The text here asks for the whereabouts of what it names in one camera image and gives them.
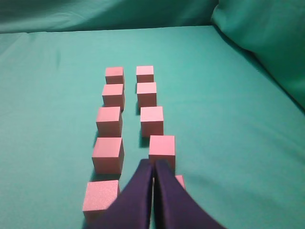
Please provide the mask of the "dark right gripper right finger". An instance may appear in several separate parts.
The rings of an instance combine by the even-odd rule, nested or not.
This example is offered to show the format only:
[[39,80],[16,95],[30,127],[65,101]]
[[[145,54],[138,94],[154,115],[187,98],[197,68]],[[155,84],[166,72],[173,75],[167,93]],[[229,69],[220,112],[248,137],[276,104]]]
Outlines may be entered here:
[[154,165],[154,220],[158,229],[218,229],[187,193],[165,160]]

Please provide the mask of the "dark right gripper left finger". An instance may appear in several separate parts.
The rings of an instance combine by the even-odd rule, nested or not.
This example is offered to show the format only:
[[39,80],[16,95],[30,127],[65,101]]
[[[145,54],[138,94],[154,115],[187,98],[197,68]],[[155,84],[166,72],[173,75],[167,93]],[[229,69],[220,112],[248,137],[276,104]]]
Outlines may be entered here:
[[91,229],[148,229],[150,226],[153,166],[142,159],[117,199],[89,225]]

